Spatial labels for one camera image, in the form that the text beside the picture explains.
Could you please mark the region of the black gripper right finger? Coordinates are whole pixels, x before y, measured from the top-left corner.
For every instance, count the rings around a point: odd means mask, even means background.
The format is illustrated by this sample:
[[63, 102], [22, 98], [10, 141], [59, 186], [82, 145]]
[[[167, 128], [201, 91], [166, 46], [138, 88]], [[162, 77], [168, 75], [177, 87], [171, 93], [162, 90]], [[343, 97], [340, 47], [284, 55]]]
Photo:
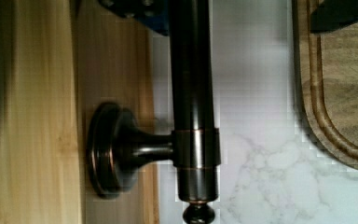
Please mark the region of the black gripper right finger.
[[310, 15], [310, 31], [333, 32], [357, 22], [358, 0], [324, 0]]

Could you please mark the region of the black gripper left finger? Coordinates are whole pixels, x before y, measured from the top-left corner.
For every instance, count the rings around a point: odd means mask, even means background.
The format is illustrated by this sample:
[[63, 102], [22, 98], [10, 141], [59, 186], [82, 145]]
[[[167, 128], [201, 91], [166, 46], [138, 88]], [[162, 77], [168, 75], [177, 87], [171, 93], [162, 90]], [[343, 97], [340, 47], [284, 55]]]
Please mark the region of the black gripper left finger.
[[148, 29], [169, 35], [168, 0], [98, 0], [120, 18], [134, 18]]

